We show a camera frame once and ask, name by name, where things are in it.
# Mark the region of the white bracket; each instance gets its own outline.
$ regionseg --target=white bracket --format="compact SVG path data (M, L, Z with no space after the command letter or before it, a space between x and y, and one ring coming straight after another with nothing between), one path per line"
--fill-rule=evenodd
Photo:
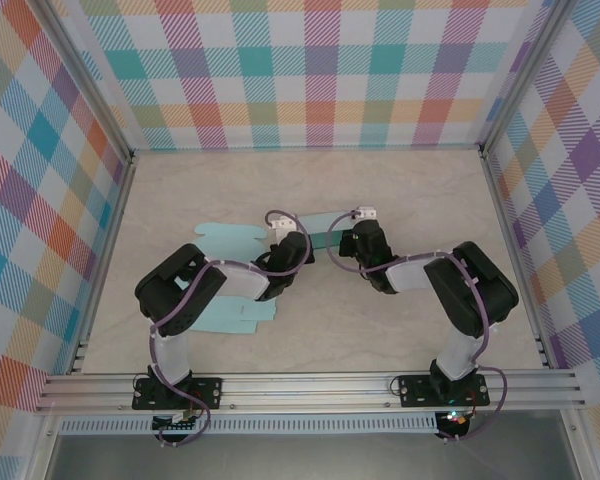
M285 215L280 216L278 220L272 220L269 228L275 230L276 243L278 245L280 245L280 242L282 242L289 233L298 231L298 225L295 220Z
M356 208L355 219L357 222L362 220L375 220L378 214L373 207L358 207Z

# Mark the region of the gray floor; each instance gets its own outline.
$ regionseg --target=gray floor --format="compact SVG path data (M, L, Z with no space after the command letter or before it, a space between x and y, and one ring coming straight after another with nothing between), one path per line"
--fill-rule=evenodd
M48 480L569 480L557 412L503 413L481 436L206 435L180 449L148 436L60 437Z
M377 208L396 254L473 240L515 280L476 151L142 155L83 372L146 370L148 325L133 290L195 238L196 225L264 226L272 208L310 214L359 205ZM194 371L208 373L424 370L450 329L433 289L380 294L321 251L279 297L273 321L261 322L253 335L191 332L189 358ZM541 368L522 305L492 337L482 363Z

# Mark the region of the black mounting bracket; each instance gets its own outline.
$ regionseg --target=black mounting bracket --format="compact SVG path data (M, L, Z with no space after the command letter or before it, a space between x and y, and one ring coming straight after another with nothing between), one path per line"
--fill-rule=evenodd
M222 378L196 378L189 376L174 385L178 390L203 401L210 410L220 408L222 399ZM147 377L138 378L133 385L133 410L198 410L196 405L172 392L164 385L149 367Z
M445 403L431 384L429 375L400 375L396 382L400 405L402 407L472 407L474 405L485 407L489 405L489 391L484 375L474 374L468 380L466 395L463 394Z
M341 257L354 257L360 269L377 267L398 259L387 244L384 230L380 228L377 220L362 220L356 223L353 229L345 230L338 254ZM379 292L388 295L397 293L387 278L386 269L367 273L363 278Z

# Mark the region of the metal frame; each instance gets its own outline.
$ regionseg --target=metal frame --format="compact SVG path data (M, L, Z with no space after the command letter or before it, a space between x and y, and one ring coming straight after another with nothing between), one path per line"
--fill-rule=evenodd
M130 408L133 395L133 375L81 375L80 356L88 340L97 305L104 287L109 262L115 240L128 199L135 173L131 148L115 121L106 102L103 100L86 65L82 61L71 39L65 32L48 0L29 0L30 6L43 25L54 45L60 51L63 61L72 74L78 88L83 92L94 109L97 118L103 124L105 132L111 138L119 153L127 156L128 167L124 173L120 196L116 204L109 227L103 253L94 278L84 317L81 319L80 333L73 346L74 356L69 359L67 376L49 377L47 386L40 399L38 413L46 417L36 445L36 455L30 464L27 478L44 478L49 466L51 454L58 434L62 430L63 417L80 415L93 417L107 415L110 418L124 416L133 418L138 415L153 415L155 412L137 412ZM531 52L520 70L511 94L505 100L500 113L483 146L481 161L491 192L502 234L513 263L521 296L531 322L536 340L539 341L541 354L546 355L545 364L555 365L555 355L546 343L546 332L539 321L537 307L528 288L520 253L506 221L502 198L496 188L490 171L488 153L497 144L513 118L527 88L534 80L551 45L562 26L569 18L577 0L557 0L549 17L534 42ZM600 472L587 437L586 420L582 417L585 407L583 393L578 386L575 374L570 370L518 370L506 371L509 380L509 395L504 405L506 410L560 410L566 431L571 442L578 468L583 478L598 479ZM400 407L398 397L388 389L389 382L396 375L405 372L382 373L334 373L334 374L226 374L224 379L221 408L217 413L224 418L255 418L266 414L322 414L325 416L344 416L350 414L388 414L404 415L405 412L422 413L444 411L445 408ZM484 410L493 410L502 394L502 381L497 374L486 372L487 385L492 403Z
M72 373L76 360L84 359L86 348L82 350L82 358L79 359L79 352L82 346L86 346L91 329L93 328L93 322L96 318L96 311L98 310L98 303L102 296L104 289L105 280L107 278L107 272L109 271L109 264L113 256L113 249L115 247L116 239L118 238L118 232L120 231L120 225L122 224L122 216L124 215L124 208L127 205L129 199L129 193L131 192L131 184L136 173L137 157L132 158L131 163L125 165L122 182L120 183L120 193L118 194L118 201L113 210L111 217L111 223L107 231L107 237L102 247L102 253L100 260L96 266L96 271L93 280L93 286L91 292L89 292L89 299L84 310L84 314L79 321L78 335L72 340L70 351L73 355L67 358L67 362L64 365L64 371L67 374Z
M155 435L149 415L68 415L62 419L59 435ZM193 428L181 427L178 433L197 433L204 422ZM303 435L356 433L437 433L435 413L363 414L214 414L205 435Z
M583 408L582 391L570 370L509 370L506 410L560 410ZM222 400L214 412L222 414L388 413L440 412L454 407L402 408L389 384L405 372L213 374L221 377ZM427 375L427 372L408 374ZM502 379L484 372L491 404L502 396ZM49 377L38 403L45 415L154 415L131 409L133 374L69 375ZM178 413L160 411L160 413Z

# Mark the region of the plaid panel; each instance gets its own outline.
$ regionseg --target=plaid panel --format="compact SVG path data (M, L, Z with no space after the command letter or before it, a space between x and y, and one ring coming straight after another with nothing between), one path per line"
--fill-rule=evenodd
M125 32L111 44L131 46ZM147 103L142 85L128 91ZM1 450L10 418L35 411L84 310L122 162L25 0L1 0L0 478L23 460Z
M278 147L285 146L287 138L290 146L474 143L467 138L469 124L480 114L476 106L496 72L511 67L501 65L502 58L527 6L524 1L501 0L167 3L80 2L98 41L89 47L104 52L109 65L101 67L111 67L124 96L117 101L128 103L135 117L126 123L138 125L138 134L151 149ZM542 12L548 11L549 3ZM62 0L56 0L56 8L94 77L101 78L93 52L84 46ZM541 24L541 19L534 23L527 48ZM399 76L413 74L428 76L429 88L418 83L405 97L410 87L403 84L401 89ZM472 76L476 74L482 75L481 82ZM369 107L358 123L340 122L343 117L336 114L334 102L344 98L333 85L347 85L345 77L352 75L366 77L367 88L350 88L347 101L386 101L391 107L384 106L382 113ZM299 78L293 98L278 88L281 77ZM164 95L154 80L166 78L181 83L170 91L190 94L177 99ZM227 89L224 78L238 82ZM245 98L232 98L228 90L244 91ZM203 100L196 91L202 92ZM105 93L116 111L116 99ZM401 112L405 105L399 101L405 98L445 102L435 108L428 104L419 117ZM298 127L293 133L287 128L283 130L288 135L280 135L280 127L288 125L286 115L274 119L268 114L266 131L260 114L244 121L245 111L260 108L254 104L273 104L267 107L273 112L285 110L290 101L304 103L297 111L306 112L305 122L294 120ZM331 106L318 108L312 104L316 101ZM192 120L185 122L181 112L187 109ZM432 112L435 121L428 119ZM409 127L404 118L410 119ZM250 127L250 134L239 133L237 126ZM345 130L346 135L335 134ZM346 142L339 143L339 138Z
M578 3L490 161L558 364L594 375L600 403L600 0Z
M536 38L538 37L538 34L540 33L542 26L544 25L549 15L549 12L551 11L551 7L554 3L555 0L545 0L542 3L542 7L538 11L536 18L533 20L533 24L529 29L529 32L527 33L527 36L524 39L524 42L522 43L522 46L520 47L520 50L518 51L515 60L511 64L507 78L503 83L502 87L500 88L495 102L489 110L489 114L487 115L487 121L482 126L480 134L478 135L479 143L484 142L487 134L489 133L489 130L493 125L493 121L495 120L496 116L498 115L498 112L500 111L502 102L505 98L507 98L507 96L511 92L511 86L513 85L513 82L515 81L515 78L517 77L520 68L522 67L524 61L527 58L531 45L533 45L533 42L535 42ZM491 61L497 61L497 58L492 58Z

